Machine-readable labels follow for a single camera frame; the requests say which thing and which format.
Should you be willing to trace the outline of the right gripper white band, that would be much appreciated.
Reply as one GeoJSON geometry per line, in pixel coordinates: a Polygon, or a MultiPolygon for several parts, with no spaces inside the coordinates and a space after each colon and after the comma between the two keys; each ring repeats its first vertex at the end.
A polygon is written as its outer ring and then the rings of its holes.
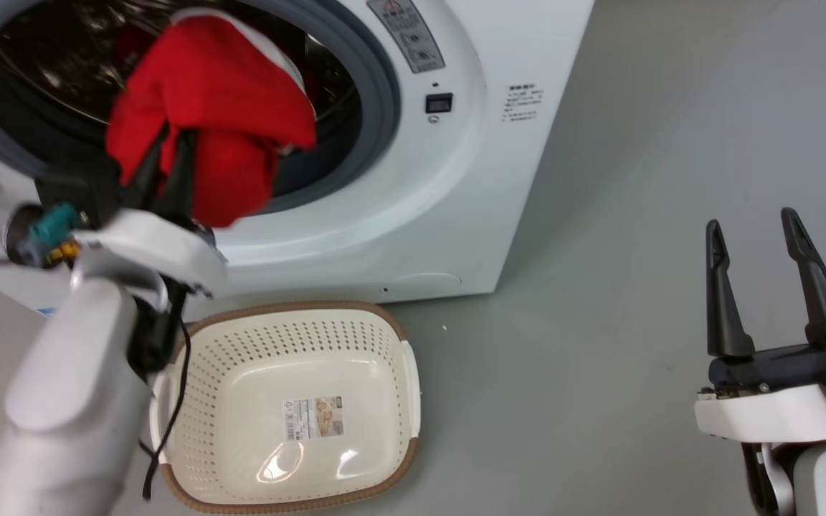
{"type": "Polygon", "coordinates": [[[711,385],[698,393],[699,430],[739,443],[826,440],[826,265],[799,213],[780,213],[790,258],[799,268],[807,342],[755,350],[744,330],[720,222],[706,226],[707,353],[711,385]]]}

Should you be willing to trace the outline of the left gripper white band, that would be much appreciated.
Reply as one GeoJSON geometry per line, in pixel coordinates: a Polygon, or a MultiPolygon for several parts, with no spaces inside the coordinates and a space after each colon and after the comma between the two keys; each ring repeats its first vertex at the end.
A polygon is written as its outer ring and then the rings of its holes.
{"type": "Polygon", "coordinates": [[[34,186],[42,208],[69,203],[88,217],[89,227],[73,232],[80,245],[77,260],[85,251],[105,252],[122,267],[213,297],[227,288],[227,265],[191,220],[197,132],[179,133],[161,193],[161,150],[168,133],[168,126],[161,127],[127,186],[112,159],[56,160],[34,186]]]}

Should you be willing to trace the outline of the red garment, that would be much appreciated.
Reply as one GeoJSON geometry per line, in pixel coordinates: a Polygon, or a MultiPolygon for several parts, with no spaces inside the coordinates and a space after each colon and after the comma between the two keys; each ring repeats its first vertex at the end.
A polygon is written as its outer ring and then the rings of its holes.
{"type": "Polygon", "coordinates": [[[265,209],[281,157],[317,145],[298,66],[258,29],[209,7],[175,12],[114,102],[106,153],[122,185],[154,143],[167,178],[188,130],[196,133],[193,215],[213,228],[265,209]]]}

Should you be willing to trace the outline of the steel washing machine drum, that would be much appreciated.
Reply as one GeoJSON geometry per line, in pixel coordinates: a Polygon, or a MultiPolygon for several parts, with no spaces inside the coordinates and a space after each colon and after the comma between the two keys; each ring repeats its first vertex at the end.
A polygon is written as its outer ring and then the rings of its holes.
{"type": "Polygon", "coordinates": [[[0,27],[0,127],[41,161],[104,147],[115,99],[171,16],[231,14],[295,63],[317,115],[317,145],[280,160],[275,197],[332,174],[361,132],[361,101],[340,61],[295,24],[242,0],[42,0],[0,27]]]}

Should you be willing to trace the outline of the cream perforated laundry basket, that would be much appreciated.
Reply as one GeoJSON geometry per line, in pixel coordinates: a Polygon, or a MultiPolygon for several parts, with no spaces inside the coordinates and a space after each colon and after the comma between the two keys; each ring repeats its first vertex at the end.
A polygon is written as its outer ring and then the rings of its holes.
{"type": "Polygon", "coordinates": [[[403,327],[364,302],[243,308],[191,324],[148,414],[156,468],[207,514],[305,512],[380,495],[417,453],[422,389],[403,327]],[[345,434],[286,441],[284,401],[341,396],[345,434]]]}

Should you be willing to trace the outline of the paper label in basket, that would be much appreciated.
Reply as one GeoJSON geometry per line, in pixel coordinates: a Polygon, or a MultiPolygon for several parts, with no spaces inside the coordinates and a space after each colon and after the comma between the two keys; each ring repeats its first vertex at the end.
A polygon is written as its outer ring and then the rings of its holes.
{"type": "Polygon", "coordinates": [[[341,396],[284,401],[283,416],[286,441],[327,439],[345,434],[341,396]]]}

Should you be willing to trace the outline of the white front-load washing machine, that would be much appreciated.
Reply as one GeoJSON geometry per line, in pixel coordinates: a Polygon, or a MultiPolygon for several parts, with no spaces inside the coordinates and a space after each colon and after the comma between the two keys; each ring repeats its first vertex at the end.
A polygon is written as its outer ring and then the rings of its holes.
{"type": "MultiPolygon", "coordinates": [[[[189,300],[194,320],[269,302],[374,303],[495,290],[594,0],[413,0],[445,68],[413,73],[366,0],[340,0],[399,79],[392,143],[353,183],[318,201],[215,232],[227,291],[189,300]],[[502,122],[509,85],[545,90],[536,120],[502,122]],[[452,92],[452,112],[425,97],[452,92]]],[[[2,228],[36,203],[34,180],[0,181],[2,228]]]]}

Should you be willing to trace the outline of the grey rubber door gasket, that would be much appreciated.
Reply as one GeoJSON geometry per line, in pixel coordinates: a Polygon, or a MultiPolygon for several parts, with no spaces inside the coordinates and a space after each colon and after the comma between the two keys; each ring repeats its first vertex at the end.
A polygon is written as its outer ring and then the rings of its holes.
{"type": "MultiPolygon", "coordinates": [[[[42,0],[0,0],[0,27],[11,17],[40,2],[42,0]]],[[[361,132],[350,153],[322,181],[287,196],[273,196],[262,210],[263,214],[272,214],[323,199],[353,183],[378,161],[392,143],[399,126],[399,79],[384,47],[340,0],[242,2],[282,17],[317,39],[347,69],[361,101],[361,132]]],[[[101,153],[104,145],[100,150],[68,153],[59,157],[101,153]]],[[[0,127],[0,181],[7,178],[32,181],[45,172],[53,161],[35,158],[0,127]]]]}

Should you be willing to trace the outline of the grey warning sticker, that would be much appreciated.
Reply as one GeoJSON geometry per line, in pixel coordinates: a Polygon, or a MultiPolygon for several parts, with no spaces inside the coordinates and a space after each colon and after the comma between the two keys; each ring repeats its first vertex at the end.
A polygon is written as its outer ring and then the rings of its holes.
{"type": "Polygon", "coordinates": [[[445,68],[440,48],[413,0],[366,0],[366,4],[399,46],[411,72],[445,68]]]}

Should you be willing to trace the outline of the small printed text sticker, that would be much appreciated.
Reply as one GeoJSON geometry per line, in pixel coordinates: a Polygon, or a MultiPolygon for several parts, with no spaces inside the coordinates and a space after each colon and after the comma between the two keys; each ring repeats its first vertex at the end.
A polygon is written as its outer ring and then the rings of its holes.
{"type": "Polygon", "coordinates": [[[502,122],[536,120],[544,104],[545,90],[537,84],[509,85],[503,101],[502,122]]]}

